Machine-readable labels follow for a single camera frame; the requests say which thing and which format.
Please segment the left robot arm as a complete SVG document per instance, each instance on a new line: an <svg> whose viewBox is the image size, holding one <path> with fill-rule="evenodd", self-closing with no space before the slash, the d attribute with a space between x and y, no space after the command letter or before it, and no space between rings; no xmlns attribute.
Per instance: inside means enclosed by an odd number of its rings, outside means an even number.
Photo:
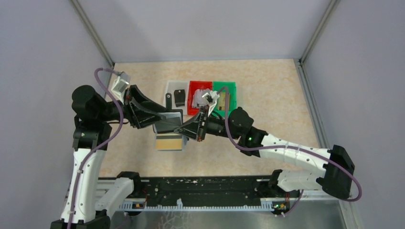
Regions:
<svg viewBox="0 0 405 229"><path fill-rule="evenodd" d="M123 101L107 102L90 85L76 88L72 94L75 111L73 135L74 169L67 201L53 229L107 229L111 218L125 198L144 197L146 191L137 172L121 172L100 199L96 198L99 172L108 143L117 136L111 122L123 125L128 120L137 129L164 120L168 108L147 98L137 86L124 91Z"/></svg>

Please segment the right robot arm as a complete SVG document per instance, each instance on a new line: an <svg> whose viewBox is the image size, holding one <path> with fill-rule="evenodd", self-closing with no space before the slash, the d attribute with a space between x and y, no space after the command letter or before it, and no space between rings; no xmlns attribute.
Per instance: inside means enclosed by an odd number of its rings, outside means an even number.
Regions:
<svg viewBox="0 0 405 229"><path fill-rule="evenodd" d="M285 192L323 190L335 198L355 202L362 197L362 187L353 176L355 165L344 147L312 148L283 140L253 126L254 120L241 107L220 119L200 111L174 132L198 142L206 134L228 138L247 156L271 158L302 168L302 171L274 171L274 184Z"/></svg>

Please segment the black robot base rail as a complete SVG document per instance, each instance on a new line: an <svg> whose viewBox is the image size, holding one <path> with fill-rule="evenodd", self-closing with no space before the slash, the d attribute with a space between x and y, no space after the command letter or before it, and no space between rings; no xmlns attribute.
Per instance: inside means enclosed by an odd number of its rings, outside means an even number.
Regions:
<svg viewBox="0 0 405 229"><path fill-rule="evenodd" d="M268 176L143 177L118 206L131 215L147 211L270 211L280 214L299 197Z"/></svg>

